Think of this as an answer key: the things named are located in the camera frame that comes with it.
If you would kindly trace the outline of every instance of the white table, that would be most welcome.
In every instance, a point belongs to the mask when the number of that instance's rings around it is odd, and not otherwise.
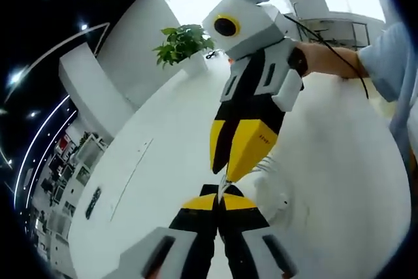
[[[224,57],[209,68],[195,78],[174,76],[97,164],[69,234],[79,279],[102,278],[122,252],[168,226],[203,184],[219,183],[209,166],[209,132],[229,70]],[[278,231],[299,267],[297,278],[369,278],[408,228],[405,170],[384,120],[362,101],[358,86],[311,76],[305,87],[274,151],[291,189],[291,217],[277,223]],[[240,187],[251,192],[246,181]],[[87,220],[97,187],[102,193]],[[208,277],[231,278],[219,239]]]

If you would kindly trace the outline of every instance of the cable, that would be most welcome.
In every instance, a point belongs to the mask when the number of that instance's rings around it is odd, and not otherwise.
[[[270,156],[266,156],[249,173],[260,171],[276,172],[277,169],[273,168],[275,166],[277,166],[277,162]]]
[[[221,182],[217,187],[217,202],[220,204],[222,201],[223,194],[231,186],[232,182],[227,180],[227,174],[222,176]]]
[[[335,55],[337,55],[337,57],[339,57],[342,61],[344,61],[350,68],[352,68],[353,70],[354,70],[354,72],[355,72],[355,74],[357,74],[357,76],[359,77],[359,79],[360,79],[360,81],[361,81],[361,84],[363,85],[363,88],[364,88],[364,92],[366,93],[366,97],[367,97],[367,99],[368,99],[368,90],[367,90],[367,87],[366,87],[366,83],[364,83],[364,80],[363,80],[363,78],[361,77],[361,75],[360,75],[360,72],[356,69],[356,68],[354,68],[353,66],[352,66],[352,64],[350,64],[350,62],[348,62],[347,60],[345,60],[338,52],[336,52],[335,50],[334,50],[334,48],[333,47],[331,47],[321,36],[319,36],[318,34],[316,34],[315,32],[313,32],[313,31],[311,31],[310,29],[309,29],[309,27],[306,27],[305,25],[303,25],[302,23],[300,23],[299,21],[296,21],[296,20],[294,20],[294,19],[292,19],[292,18],[290,18],[290,17],[288,17],[288,16],[286,16],[286,15],[283,15],[285,18],[287,18],[288,20],[290,20],[290,21],[292,21],[293,23],[295,23],[295,24],[297,24],[297,25],[299,25],[300,27],[302,27],[303,29],[305,29],[307,32],[309,32],[309,33],[311,33],[313,36],[315,36],[318,40],[319,40],[319,42],[321,42],[321,44],[324,44],[326,47],[328,47]]]

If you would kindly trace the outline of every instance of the white wall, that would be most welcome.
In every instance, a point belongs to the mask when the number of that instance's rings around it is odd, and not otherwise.
[[[66,201],[74,207],[77,207],[78,200],[80,199],[83,190],[84,186],[76,179],[76,174],[73,175],[65,186],[63,196],[61,197],[57,208],[62,210]]]
[[[77,117],[70,126],[65,130],[66,134],[70,139],[78,146],[80,140],[82,139],[84,132],[89,132],[89,129],[86,127],[85,123],[80,117]]]
[[[49,248],[50,246],[50,235],[46,235],[42,231],[37,230],[37,236],[38,236],[38,247],[40,247],[40,244],[45,245],[45,248]]]
[[[59,59],[59,77],[79,111],[97,128],[98,134],[112,140],[133,109],[103,72],[87,43]]]
[[[166,27],[180,24],[165,0],[136,0],[115,25],[97,59],[115,87],[139,108],[178,67],[156,65],[156,53]]]
[[[68,245],[57,240],[54,234],[51,236],[50,262],[53,269],[71,278],[77,278]]]
[[[398,21],[396,12],[393,10],[389,0],[381,0],[383,12],[387,23],[377,19],[360,16],[358,14],[345,12],[330,12],[328,10],[325,0],[290,0],[295,5],[298,17],[301,19],[317,19],[317,18],[340,18],[350,19],[355,22],[366,23],[370,36],[370,42],[373,43],[375,39],[381,35],[383,29],[386,29],[390,24]]]
[[[48,255],[46,255],[46,252],[43,249],[38,247],[37,252],[38,252],[39,256],[41,256],[42,259],[45,260],[45,262],[48,262]]]

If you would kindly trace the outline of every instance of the yellow eye ring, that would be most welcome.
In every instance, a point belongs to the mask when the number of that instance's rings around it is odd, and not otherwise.
[[[240,22],[226,14],[218,14],[216,16],[214,27],[219,34],[226,37],[237,36],[241,30]]]

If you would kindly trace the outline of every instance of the ceiling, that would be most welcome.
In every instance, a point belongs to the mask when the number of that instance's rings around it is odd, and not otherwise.
[[[24,154],[40,125],[66,96],[58,78],[59,57],[87,41],[94,48],[102,29],[66,44],[42,60],[20,82],[10,99],[10,75],[32,64],[61,41],[78,33],[82,24],[89,27],[110,22],[110,29],[134,0],[3,0],[3,53],[0,66],[0,148],[13,160],[13,170],[1,160],[2,178],[14,187]],[[49,143],[47,133],[55,134],[75,109],[70,102],[58,110],[31,150],[28,160],[42,155]],[[37,111],[34,118],[28,114]]]

